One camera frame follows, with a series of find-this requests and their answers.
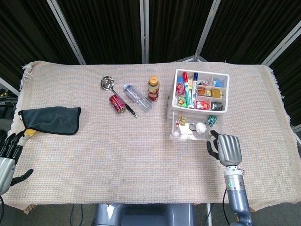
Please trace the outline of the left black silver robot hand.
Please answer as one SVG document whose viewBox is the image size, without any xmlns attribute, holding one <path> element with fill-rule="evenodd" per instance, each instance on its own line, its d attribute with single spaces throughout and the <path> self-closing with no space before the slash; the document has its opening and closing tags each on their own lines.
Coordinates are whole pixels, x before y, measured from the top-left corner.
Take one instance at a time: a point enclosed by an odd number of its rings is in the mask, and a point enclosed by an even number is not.
<svg viewBox="0 0 301 226">
<path fill-rule="evenodd" d="M 29 135 L 24 135 L 24 131 L 18 134 L 13 133 L 10 136 L 0 138 L 0 194 L 5 194 L 10 187 L 23 182 L 34 172 L 29 169 L 21 176 L 13 177 L 18 160 L 22 154 L 23 147 L 29 140 Z"/>
</svg>

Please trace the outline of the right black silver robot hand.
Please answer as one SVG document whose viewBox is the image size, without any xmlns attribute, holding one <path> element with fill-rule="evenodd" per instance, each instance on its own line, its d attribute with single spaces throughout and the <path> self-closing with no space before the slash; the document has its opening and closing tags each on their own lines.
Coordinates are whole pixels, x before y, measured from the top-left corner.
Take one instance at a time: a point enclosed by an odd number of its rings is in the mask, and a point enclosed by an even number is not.
<svg viewBox="0 0 301 226">
<path fill-rule="evenodd" d="M 225 166 L 238 166 L 242 162 L 242 154 L 239 139 L 233 135 L 219 134 L 215 130 L 209 132 L 214 137 L 213 144 L 217 152 L 211 146 L 211 142 L 206 142 L 206 148 L 210 156 L 219 160 Z"/>
</svg>

